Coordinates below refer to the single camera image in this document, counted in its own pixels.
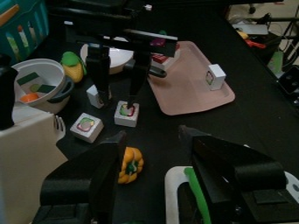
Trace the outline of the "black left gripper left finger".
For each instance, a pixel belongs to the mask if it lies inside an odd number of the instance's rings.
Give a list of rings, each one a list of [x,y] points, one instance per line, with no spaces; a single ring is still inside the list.
[[[120,131],[55,169],[42,184],[32,224],[112,224],[126,147]]]

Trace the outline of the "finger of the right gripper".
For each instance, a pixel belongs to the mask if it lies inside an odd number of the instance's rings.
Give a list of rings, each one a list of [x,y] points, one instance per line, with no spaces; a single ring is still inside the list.
[[[126,69],[130,72],[131,85],[128,92],[127,107],[131,108],[136,101],[139,90],[146,82],[151,66],[151,53],[150,52],[135,52],[134,58],[126,65]]]
[[[103,103],[110,102],[110,49],[106,46],[88,47],[86,58],[88,76],[96,86],[99,99]]]

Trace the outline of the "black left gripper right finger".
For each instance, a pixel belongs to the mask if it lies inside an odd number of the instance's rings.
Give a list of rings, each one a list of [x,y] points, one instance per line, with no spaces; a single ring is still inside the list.
[[[278,161],[185,125],[179,138],[191,160],[186,174],[205,224],[299,222],[299,202],[287,191]]]

